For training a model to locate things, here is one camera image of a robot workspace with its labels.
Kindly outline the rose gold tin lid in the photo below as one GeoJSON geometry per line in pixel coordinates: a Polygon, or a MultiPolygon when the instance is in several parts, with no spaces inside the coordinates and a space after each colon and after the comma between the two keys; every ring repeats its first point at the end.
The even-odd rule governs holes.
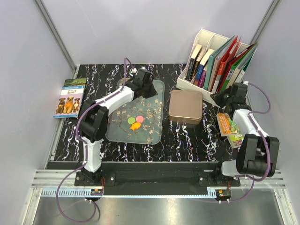
{"type": "Polygon", "coordinates": [[[172,90],[168,116],[200,118],[203,112],[203,95],[198,91],[172,90]]]}

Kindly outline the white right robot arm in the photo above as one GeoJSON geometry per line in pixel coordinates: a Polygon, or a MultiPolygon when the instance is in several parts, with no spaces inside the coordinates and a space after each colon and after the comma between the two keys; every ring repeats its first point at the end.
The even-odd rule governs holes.
{"type": "Polygon", "coordinates": [[[229,88],[216,94],[211,94],[217,106],[224,108],[230,120],[235,122],[243,135],[243,141],[235,160],[224,161],[213,173],[214,183],[223,186],[230,177],[246,176],[257,182],[272,177],[276,170],[279,151],[279,139],[269,136],[258,122],[254,114],[266,114],[270,111],[270,100],[267,99],[268,109],[265,112],[254,111],[246,103],[248,85],[259,87],[249,82],[234,83],[229,88]]]}

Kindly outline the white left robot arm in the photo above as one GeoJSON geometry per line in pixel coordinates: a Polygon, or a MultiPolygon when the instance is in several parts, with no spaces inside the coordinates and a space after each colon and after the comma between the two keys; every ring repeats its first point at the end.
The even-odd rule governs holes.
{"type": "Polygon", "coordinates": [[[81,169],[86,170],[85,180],[92,186],[101,181],[97,170],[101,167],[100,145],[108,126],[108,118],[115,110],[136,98],[145,99],[157,95],[152,73],[145,68],[137,70],[129,80],[111,94],[95,101],[88,99],[76,125],[76,138],[83,143],[84,156],[81,169]]]}

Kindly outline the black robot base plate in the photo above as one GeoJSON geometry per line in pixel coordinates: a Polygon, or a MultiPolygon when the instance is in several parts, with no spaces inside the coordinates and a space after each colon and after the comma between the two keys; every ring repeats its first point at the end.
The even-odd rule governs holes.
{"type": "Polygon", "coordinates": [[[208,187],[239,187],[240,181],[221,175],[216,162],[103,162],[100,169],[78,171],[75,186],[104,185],[105,196],[198,196],[208,187]]]}

